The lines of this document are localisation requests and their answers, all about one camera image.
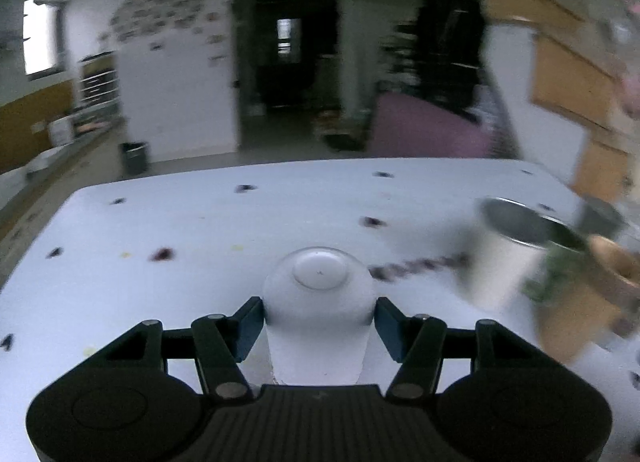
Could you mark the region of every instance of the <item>hallway window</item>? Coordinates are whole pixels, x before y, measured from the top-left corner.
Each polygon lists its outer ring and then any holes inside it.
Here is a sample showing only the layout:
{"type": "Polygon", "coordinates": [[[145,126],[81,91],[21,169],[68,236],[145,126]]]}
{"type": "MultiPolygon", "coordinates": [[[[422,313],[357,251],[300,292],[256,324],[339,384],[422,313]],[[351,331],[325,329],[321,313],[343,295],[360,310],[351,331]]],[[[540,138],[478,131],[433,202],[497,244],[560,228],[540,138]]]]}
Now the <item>hallway window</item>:
{"type": "Polygon", "coordinates": [[[30,79],[63,70],[62,9],[59,5],[25,1],[22,38],[24,72],[30,79]]]}
{"type": "Polygon", "coordinates": [[[277,29],[279,60],[300,62],[300,19],[278,19],[277,29]]]}

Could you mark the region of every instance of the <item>stainless steel cup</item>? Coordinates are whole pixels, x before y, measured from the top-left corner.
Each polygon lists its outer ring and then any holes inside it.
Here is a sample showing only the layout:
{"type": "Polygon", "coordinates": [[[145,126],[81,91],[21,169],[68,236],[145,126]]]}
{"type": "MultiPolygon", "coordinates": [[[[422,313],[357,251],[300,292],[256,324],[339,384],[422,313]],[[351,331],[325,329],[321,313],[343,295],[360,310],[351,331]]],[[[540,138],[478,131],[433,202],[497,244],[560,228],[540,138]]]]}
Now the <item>stainless steel cup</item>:
{"type": "Polygon", "coordinates": [[[498,310],[545,255],[549,223],[533,209],[503,198],[483,200],[479,214],[468,297],[482,309],[498,310]]]}
{"type": "Polygon", "coordinates": [[[525,282],[522,291],[533,301],[547,303],[577,275],[587,244],[583,237],[560,220],[542,218],[548,222],[546,254],[533,275],[525,282]]]}
{"type": "Polygon", "coordinates": [[[625,219],[611,204],[589,195],[582,198],[582,209],[575,226],[581,235],[615,239],[624,225],[625,219]]]}

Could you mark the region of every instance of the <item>white tabletop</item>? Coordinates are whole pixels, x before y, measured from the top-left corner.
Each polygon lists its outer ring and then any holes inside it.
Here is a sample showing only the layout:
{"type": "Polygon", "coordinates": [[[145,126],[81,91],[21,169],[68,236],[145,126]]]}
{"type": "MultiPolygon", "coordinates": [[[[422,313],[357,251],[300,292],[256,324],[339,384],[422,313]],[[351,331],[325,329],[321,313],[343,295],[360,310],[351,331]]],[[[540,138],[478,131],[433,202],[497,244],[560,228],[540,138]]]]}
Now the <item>white tabletop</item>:
{"type": "MultiPolygon", "coordinates": [[[[578,197],[542,168],[486,159],[357,159],[254,165],[148,177],[77,191],[33,242],[0,293],[0,461],[36,461],[24,427],[31,399],[139,321],[184,328],[210,313],[232,314],[285,255],[335,247],[365,265],[455,254],[468,249],[476,200],[544,204],[568,222],[578,197]],[[388,172],[393,177],[376,176],[388,172]],[[237,185],[255,190],[236,193],[237,185]],[[112,204],[115,199],[124,203],[112,204]],[[362,217],[385,227],[361,225],[362,217]],[[47,259],[61,247],[63,252],[47,259]],[[169,247],[175,257],[150,261],[169,247]]],[[[536,343],[532,306],[523,296],[500,314],[464,299],[456,272],[441,269],[375,282],[405,314],[426,313],[450,327],[495,318],[536,343]]],[[[271,382],[264,333],[241,369],[252,384],[271,382]]],[[[601,460],[619,460],[640,434],[634,353],[592,345],[570,368],[598,388],[614,413],[601,460]]],[[[399,365],[372,333],[359,382],[386,390],[399,365]]],[[[439,389],[466,374],[445,362],[439,389]]],[[[193,363],[170,373],[196,386],[193,363]]]]}

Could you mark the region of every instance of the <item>wooden wall panel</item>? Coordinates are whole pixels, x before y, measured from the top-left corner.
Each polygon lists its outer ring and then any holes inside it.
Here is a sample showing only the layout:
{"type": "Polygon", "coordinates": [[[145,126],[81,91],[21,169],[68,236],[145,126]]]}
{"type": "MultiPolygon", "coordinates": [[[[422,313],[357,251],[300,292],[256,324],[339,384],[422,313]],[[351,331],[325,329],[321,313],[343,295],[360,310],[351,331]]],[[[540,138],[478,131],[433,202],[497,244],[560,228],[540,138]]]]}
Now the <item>wooden wall panel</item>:
{"type": "Polygon", "coordinates": [[[532,102],[609,127],[613,95],[613,79],[606,73],[550,37],[537,37],[532,102]]]}
{"type": "Polygon", "coordinates": [[[24,166],[51,148],[49,133],[33,134],[31,125],[48,124],[73,107],[72,82],[67,80],[43,88],[0,107],[0,173],[24,166]]]}
{"type": "Polygon", "coordinates": [[[573,190],[579,195],[593,195],[614,202],[624,187],[628,174],[628,156],[623,151],[591,140],[582,153],[573,190]]]}
{"type": "Polygon", "coordinates": [[[575,31],[582,19],[554,0],[484,0],[485,15],[495,21],[551,25],[575,31]]]}

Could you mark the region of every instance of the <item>trash can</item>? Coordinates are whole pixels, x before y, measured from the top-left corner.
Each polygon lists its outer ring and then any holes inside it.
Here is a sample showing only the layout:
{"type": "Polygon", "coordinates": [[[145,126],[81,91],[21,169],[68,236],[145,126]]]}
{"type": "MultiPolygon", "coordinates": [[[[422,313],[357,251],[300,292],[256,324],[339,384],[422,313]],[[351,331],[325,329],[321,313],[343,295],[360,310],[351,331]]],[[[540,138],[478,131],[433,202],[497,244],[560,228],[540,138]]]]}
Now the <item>trash can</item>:
{"type": "Polygon", "coordinates": [[[146,146],[146,142],[125,142],[120,144],[125,174],[142,175],[148,169],[146,146]]]}

